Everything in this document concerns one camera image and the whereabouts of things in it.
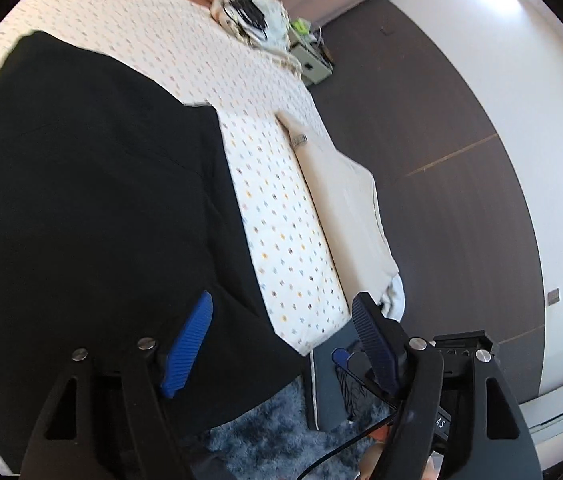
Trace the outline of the person's right hand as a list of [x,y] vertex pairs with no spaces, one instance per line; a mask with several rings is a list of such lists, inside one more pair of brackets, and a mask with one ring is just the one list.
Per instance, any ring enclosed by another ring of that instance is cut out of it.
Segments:
[[375,442],[359,461],[358,479],[439,479],[431,457],[434,432],[412,420],[382,426],[370,434]]

